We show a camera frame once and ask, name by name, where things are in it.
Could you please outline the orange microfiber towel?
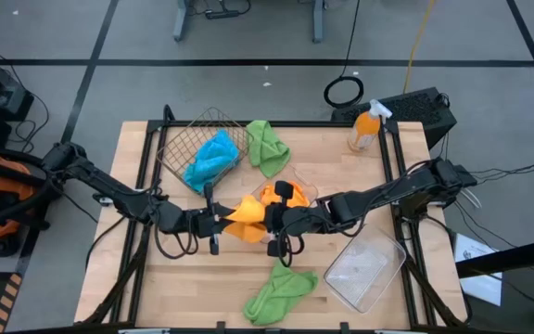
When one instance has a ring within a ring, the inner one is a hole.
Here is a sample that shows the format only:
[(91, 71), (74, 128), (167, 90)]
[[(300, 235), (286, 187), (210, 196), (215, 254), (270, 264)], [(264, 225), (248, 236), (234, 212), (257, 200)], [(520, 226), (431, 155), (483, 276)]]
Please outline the orange microfiber towel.
[[(289, 181), (289, 184), (293, 186), (293, 196), (286, 202), (287, 206), (290, 208), (309, 207), (310, 201), (304, 195), (302, 187), (294, 181)], [(273, 202), (281, 202), (282, 198), (275, 193), (275, 185), (268, 184), (260, 192), (260, 201), (263, 206), (268, 206)]]
[(235, 207), (234, 211), (226, 216), (231, 221), (224, 232), (248, 243), (258, 243), (267, 234), (263, 224), (265, 207), (252, 195), (246, 195)]

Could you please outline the orange spray bottle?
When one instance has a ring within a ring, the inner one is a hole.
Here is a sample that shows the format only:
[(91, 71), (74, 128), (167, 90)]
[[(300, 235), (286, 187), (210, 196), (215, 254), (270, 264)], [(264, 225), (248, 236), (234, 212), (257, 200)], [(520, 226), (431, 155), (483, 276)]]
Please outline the orange spray bottle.
[(376, 99), (370, 100), (370, 108), (357, 117), (348, 137), (348, 145), (353, 151), (366, 150), (377, 137), (392, 111)]

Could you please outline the black desk edge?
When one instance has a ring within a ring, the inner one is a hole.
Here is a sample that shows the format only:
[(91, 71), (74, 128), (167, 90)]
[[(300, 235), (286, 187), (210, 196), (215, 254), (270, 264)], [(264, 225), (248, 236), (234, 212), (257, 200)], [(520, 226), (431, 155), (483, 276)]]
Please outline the black desk edge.
[(534, 243), (456, 263), (458, 277), (489, 275), (534, 266)]

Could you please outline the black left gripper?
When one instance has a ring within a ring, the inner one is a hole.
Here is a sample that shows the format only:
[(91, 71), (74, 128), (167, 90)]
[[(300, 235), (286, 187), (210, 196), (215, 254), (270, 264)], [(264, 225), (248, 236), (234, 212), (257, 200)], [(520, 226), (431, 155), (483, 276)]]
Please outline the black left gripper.
[[(206, 209), (194, 212), (190, 216), (190, 223), (192, 223), (192, 226), (188, 228), (188, 233), (192, 241), (194, 241), (195, 238), (209, 238), (210, 254), (218, 255), (220, 252), (219, 240), (213, 227), (217, 224), (219, 219), (217, 218), (216, 209), (214, 208), (212, 183), (206, 183), (203, 186), (203, 195), (206, 200)], [(227, 217), (233, 212), (235, 212), (235, 209), (218, 204), (218, 215), (220, 217)], [(224, 230), (228, 225), (229, 221), (227, 219), (222, 218), (219, 221), (219, 228), (221, 230)]]

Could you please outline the grey desk leg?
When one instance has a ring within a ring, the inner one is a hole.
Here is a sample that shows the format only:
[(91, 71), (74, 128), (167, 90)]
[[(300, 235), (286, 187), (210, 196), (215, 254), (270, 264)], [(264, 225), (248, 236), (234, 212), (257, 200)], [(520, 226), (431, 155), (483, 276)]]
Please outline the grey desk leg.
[(191, 7), (193, 0), (176, 0), (176, 15), (172, 32), (175, 42), (180, 42), (184, 36), (184, 26), (187, 18), (193, 13)]
[(312, 41), (320, 44), (324, 38), (324, 0), (313, 0), (312, 5)]

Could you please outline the black computer case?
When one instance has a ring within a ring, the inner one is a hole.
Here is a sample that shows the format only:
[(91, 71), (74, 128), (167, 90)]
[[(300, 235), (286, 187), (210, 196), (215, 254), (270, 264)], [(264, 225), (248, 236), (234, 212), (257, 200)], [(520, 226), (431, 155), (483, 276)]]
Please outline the black computer case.
[(396, 122), (420, 122), (428, 148), (434, 147), (457, 123), (450, 111), (450, 100), (436, 87), (379, 99), (392, 112)]

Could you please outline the green microfiber towel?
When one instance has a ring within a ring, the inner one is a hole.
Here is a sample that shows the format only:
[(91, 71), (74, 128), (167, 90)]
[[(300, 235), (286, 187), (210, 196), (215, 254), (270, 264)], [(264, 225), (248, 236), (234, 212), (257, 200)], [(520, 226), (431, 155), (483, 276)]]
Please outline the green microfiber towel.
[(248, 142), (248, 159), (266, 178), (280, 173), (291, 158), (290, 148), (279, 138), (268, 121), (255, 120), (246, 129), (252, 139)]
[(304, 297), (313, 293), (318, 284), (315, 271), (296, 272), (277, 260), (258, 294), (245, 303), (243, 316), (258, 327), (280, 322)]

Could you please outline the white paper sheet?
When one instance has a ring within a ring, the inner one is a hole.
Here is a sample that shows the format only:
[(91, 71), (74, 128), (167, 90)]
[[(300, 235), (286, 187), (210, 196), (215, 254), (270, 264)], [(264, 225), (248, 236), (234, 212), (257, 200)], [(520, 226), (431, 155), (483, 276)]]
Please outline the white paper sheet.
[[(479, 256), (488, 255), (495, 252), (492, 247), (476, 241), (462, 234), (456, 234), (454, 241), (454, 260), (461, 262)], [(500, 306), (502, 303), (502, 273), (494, 273), (491, 276), (473, 276), (461, 278), (460, 283), (464, 293), (475, 297), (481, 301)]]

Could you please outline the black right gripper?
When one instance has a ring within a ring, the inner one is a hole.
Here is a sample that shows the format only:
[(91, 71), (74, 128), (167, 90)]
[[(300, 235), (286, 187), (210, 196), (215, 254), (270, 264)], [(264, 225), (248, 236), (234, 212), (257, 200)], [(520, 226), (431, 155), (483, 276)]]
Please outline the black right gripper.
[[(279, 181), (276, 183), (275, 193), (283, 199), (290, 199), (292, 186)], [(268, 242), (267, 254), (276, 258), (292, 258), (301, 254), (305, 249), (303, 235), (318, 232), (320, 229), (316, 207), (286, 208), (284, 202), (273, 203), (267, 207), (264, 225), (273, 235)]]

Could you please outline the black aluminium table frame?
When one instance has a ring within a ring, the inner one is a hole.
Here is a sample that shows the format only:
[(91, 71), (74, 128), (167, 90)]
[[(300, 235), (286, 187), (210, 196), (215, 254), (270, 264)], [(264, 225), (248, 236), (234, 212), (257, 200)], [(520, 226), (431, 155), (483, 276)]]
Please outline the black aluminium table frame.
[[(166, 142), (178, 135), (171, 127), (159, 133), (159, 123), (125, 122), (111, 167), (112, 175), (129, 186), (148, 186), (155, 160)], [(278, 127), (279, 137), (291, 148), (293, 167), (312, 183), (320, 195), (347, 190), (365, 190), (383, 183), (385, 176), (380, 150), (371, 146), (357, 153), (347, 145), (348, 129), (331, 122), (311, 126)], [(463, 294), (453, 260), (449, 237), (443, 229), (444, 215), (430, 208), (419, 232), (430, 284), (459, 319), (465, 319)], [(108, 294), (120, 271), (121, 256), (129, 249), (128, 224), (113, 208), (100, 214), (95, 247), (85, 274), (75, 319), (89, 316)], [(164, 258), (160, 247), (177, 251), (173, 238), (150, 240), (143, 282), (128, 286), (121, 301), (120, 320), (126, 320), (132, 298), (137, 298), (135, 323), (139, 327), (249, 328), (242, 310), (267, 280), (273, 259), (262, 243), (247, 244), (230, 235), (219, 238), (220, 252), (211, 255), (207, 241), (201, 241), (195, 255), (173, 261)], [(362, 314), (348, 307), (329, 286), (320, 283), (282, 322), (286, 329), (406, 329), (410, 326), (402, 279), (396, 276), (369, 312)]]

